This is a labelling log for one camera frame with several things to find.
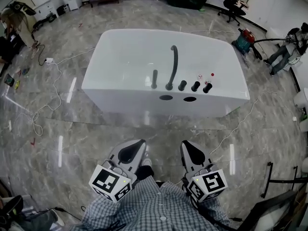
chair base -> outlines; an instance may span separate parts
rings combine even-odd
[[[227,23],[230,23],[231,18],[232,18],[238,23],[237,26],[240,26],[241,23],[236,19],[236,15],[233,12],[231,12],[230,10],[228,10],[228,11],[221,10],[221,11],[218,12],[218,15],[220,15],[220,14],[225,14],[229,17],[229,20],[227,21]]]

plaid shirt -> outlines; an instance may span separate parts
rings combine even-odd
[[[215,220],[229,224],[217,198],[202,205]],[[190,198],[179,187],[165,182],[159,188],[153,177],[148,177],[116,204],[98,197],[87,208],[81,224],[71,227],[70,231],[102,231],[118,220],[120,225],[126,224],[122,231],[223,230],[199,215]]]

chair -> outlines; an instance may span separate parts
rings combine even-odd
[[[245,6],[244,4],[241,4],[240,8],[236,6],[237,0],[224,0],[223,4],[224,6],[229,9],[228,11],[219,11],[218,15],[225,14],[229,16],[228,23],[231,21],[231,18],[233,18],[237,23],[238,26],[240,25],[240,22],[236,19],[239,15],[246,15],[246,13],[242,10],[242,8]]]

white marker cube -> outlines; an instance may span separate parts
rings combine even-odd
[[[100,196],[117,203],[131,191],[131,179],[97,165],[89,185]]]
[[[194,176],[188,184],[188,190],[198,202],[217,197],[227,187],[227,181],[222,169]]]

white bathtub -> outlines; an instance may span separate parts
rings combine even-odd
[[[166,90],[176,45],[178,70]],[[157,88],[151,87],[153,70]],[[203,88],[211,74],[213,88]],[[182,80],[184,91],[178,90]],[[199,81],[196,92],[192,85]],[[82,89],[102,110],[117,113],[222,117],[247,102],[246,81],[233,47],[198,35],[146,29],[109,30],[102,34],[89,63]],[[169,95],[171,100],[161,100]],[[193,102],[185,98],[196,99]]]

